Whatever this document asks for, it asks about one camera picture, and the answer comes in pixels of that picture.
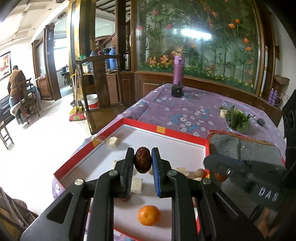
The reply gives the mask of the beige sugarcane chunk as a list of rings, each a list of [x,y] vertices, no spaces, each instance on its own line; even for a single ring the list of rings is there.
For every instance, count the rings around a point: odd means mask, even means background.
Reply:
[[[118,137],[110,137],[107,139],[106,143],[110,148],[116,148],[118,143]]]

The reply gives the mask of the round beige cane chunk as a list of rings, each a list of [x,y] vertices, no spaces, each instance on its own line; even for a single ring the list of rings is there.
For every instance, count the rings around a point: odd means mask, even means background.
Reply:
[[[130,192],[140,194],[142,192],[142,178],[133,178]]]

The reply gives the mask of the red white shallow box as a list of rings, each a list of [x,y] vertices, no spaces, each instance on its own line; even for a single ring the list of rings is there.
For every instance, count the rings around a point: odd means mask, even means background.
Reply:
[[[114,229],[137,240],[171,239],[171,199],[158,198],[152,174],[152,149],[189,178],[203,168],[209,142],[198,135],[177,132],[123,118],[91,140],[54,174],[64,187],[76,179],[97,179],[112,170],[133,148],[134,170],[128,201],[114,201]]]

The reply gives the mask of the large orange tangerine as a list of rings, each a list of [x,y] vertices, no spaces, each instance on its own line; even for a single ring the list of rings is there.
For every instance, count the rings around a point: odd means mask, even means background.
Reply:
[[[137,212],[138,221],[144,226],[153,226],[161,220],[160,210],[153,205],[141,207]]]

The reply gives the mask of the tan round longan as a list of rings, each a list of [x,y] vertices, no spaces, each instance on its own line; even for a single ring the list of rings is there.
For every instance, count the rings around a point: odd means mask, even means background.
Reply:
[[[196,178],[205,178],[206,177],[206,175],[207,175],[207,172],[204,170],[204,169],[202,169],[202,168],[200,168],[200,169],[198,169],[196,172],[195,172],[195,177]]]

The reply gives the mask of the black sofa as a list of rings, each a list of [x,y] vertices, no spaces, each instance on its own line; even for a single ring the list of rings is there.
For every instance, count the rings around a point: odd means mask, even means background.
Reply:
[[[7,125],[10,123],[15,117],[10,113],[10,104],[9,104],[10,96],[7,95],[0,100],[0,119],[4,121]]]

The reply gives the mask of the wooden chair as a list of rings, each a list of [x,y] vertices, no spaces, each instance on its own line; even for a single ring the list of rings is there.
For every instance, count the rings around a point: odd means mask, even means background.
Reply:
[[[22,81],[17,85],[19,93],[21,93],[20,110],[29,125],[29,119],[35,115],[40,116],[38,102],[34,96],[31,79]]]

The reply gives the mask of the framed wall painting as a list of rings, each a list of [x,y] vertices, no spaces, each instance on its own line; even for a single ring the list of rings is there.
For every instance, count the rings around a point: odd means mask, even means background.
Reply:
[[[7,52],[0,56],[0,80],[11,74],[11,52]]]

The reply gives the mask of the grey felt mat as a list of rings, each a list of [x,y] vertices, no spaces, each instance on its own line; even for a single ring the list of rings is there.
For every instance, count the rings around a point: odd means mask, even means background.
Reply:
[[[207,140],[210,154],[221,154],[240,161],[260,161],[285,166],[279,148],[272,143],[227,131],[210,131]]]

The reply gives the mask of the white red bucket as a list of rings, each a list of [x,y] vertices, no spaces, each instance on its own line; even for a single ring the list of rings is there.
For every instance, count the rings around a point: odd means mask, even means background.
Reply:
[[[97,94],[89,94],[86,97],[89,109],[95,109],[99,107],[99,100]]]

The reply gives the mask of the green leafy vegetable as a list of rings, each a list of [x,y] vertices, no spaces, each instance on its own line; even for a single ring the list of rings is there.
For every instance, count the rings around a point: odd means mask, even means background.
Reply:
[[[220,107],[220,110],[225,111],[225,120],[228,127],[239,133],[247,132],[251,125],[250,119],[255,117],[255,115],[251,115],[250,113],[244,114],[241,110],[236,109],[234,105],[229,109]]]

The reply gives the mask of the flower mural glass panel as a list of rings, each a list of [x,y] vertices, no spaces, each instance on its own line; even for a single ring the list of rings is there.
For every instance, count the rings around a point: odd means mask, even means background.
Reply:
[[[261,38],[254,1],[137,1],[137,70],[185,75],[255,93]]]

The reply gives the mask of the wooden shelf stand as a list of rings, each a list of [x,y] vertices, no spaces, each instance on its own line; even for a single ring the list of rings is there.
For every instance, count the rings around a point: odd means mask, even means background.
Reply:
[[[117,64],[115,92],[119,101],[111,103],[110,91],[107,81],[107,74],[105,68],[105,60],[114,59]],[[120,55],[97,55],[87,57],[83,60],[76,59],[74,63],[77,65],[78,73],[80,74],[80,87],[82,89],[83,99],[85,101],[85,115],[88,122],[89,130],[92,135],[98,133],[108,123],[114,120],[117,115],[126,110],[122,103],[122,81],[120,77]],[[84,73],[83,64],[92,63],[93,73],[91,75],[94,79],[94,88],[88,85],[88,77],[90,74]],[[98,107],[91,109],[87,103],[87,96],[90,92],[94,92],[98,97]]]

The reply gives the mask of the person in brown jacket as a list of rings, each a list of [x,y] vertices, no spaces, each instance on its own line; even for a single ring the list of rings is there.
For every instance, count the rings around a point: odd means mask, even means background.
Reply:
[[[26,78],[22,70],[17,65],[13,66],[13,71],[8,82],[8,92],[10,95],[10,107],[15,106],[23,99],[23,88]]]

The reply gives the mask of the purple thermos bottle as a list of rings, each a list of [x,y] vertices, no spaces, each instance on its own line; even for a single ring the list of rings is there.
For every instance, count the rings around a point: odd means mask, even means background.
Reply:
[[[183,56],[176,55],[174,57],[173,85],[178,85],[178,86],[183,85],[184,67],[185,67],[185,58]]]

